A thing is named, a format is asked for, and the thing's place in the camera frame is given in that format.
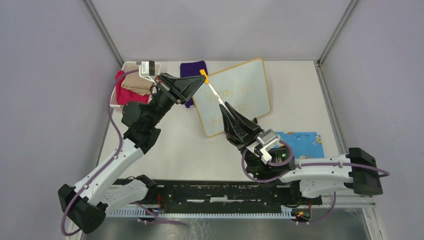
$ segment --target gray floor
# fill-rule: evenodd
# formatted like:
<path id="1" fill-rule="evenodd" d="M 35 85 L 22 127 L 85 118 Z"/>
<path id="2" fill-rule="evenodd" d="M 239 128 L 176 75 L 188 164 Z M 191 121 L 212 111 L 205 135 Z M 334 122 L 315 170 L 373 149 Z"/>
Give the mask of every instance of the gray floor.
<path id="1" fill-rule="evenodd" d="M 326 213 L 313 209 L 312 219 Z M 336 209 L 325 221 L 296 226 L 285 219 L 182 219 L 188 226 L 145 226 L 131 218 L 107 218 L 86 240 L 369 240 L 360 208 Z"/>

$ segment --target blue fabric with print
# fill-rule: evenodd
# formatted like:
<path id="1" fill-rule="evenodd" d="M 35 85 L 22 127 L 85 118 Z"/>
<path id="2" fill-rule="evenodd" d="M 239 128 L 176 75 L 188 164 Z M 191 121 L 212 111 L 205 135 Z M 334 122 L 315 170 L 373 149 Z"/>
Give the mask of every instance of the blue fabric with print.
<path id="1" fill-rule="evenodd" d="M 321 135 L 316 132 L 276 132 L 294 151 L 296 159 L 324 158 Z"/>

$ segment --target red cloth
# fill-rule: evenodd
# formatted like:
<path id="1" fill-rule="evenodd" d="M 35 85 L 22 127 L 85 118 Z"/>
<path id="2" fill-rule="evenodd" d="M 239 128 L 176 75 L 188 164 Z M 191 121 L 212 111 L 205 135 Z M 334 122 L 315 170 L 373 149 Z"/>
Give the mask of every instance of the red cloth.
<path id="1" fill-rule="evenodd" d="M 120 70 L 116 74 L 115 80 L 118 80 L 118 78 L 124 73 L 125 73 L 124 71 Z M 128 89 L 121 87 L 122 81 L 124 79 L 125 77 L 119 80 L 119 82 L 116 84 L 116 102 L 119 105 L 124 105 L 128 102 L 141 102 L 146 104 L 149 103 L 149 96 L 150 96 L 149 94 L 142 96 L 133 91 L 130 91 Z"/>

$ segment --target white wall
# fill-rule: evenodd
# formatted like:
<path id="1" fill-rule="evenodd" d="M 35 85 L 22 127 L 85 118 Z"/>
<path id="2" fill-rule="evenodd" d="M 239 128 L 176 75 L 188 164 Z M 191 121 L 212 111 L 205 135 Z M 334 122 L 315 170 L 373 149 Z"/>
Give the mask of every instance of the white wall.
<path id="1" fill-rule="evenodd" d="M 61 239 L 57 195 L 93 168 L 119 69 L 82 1 L 0 1 L 0 239 Z"/>
<path id="2" fill-rule="evenodd" d="M 377 209 L 387 239 L 423 239 L 424 2 L 360 1 L 324 62 L 350 147 L 391 172 Z"/>
<path id="3" fill-rule="evenodd" d="M 125 61 L 316 60 L 349 0 L 93 0 Z"/>

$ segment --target yellow marker cap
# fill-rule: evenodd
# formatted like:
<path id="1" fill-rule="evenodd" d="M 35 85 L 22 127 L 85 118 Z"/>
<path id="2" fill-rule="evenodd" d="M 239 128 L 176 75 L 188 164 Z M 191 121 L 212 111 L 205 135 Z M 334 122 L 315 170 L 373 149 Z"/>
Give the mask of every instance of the yellow marker cap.
<path id="1" fill-rule="evenodd" d="M 206 75 L 206 72 L 205 72 L 205 70 L 204 70 L 204 69 L 200 69 L 200 74 L 201 74 L 201 75 L 203 75 L 203 76 L 205 77 L 205 79 L 204 79 L 204 83 L 205 83 L 205 84 L 209 84 L 209 78 L 208 78 L 208 75 Z"/>

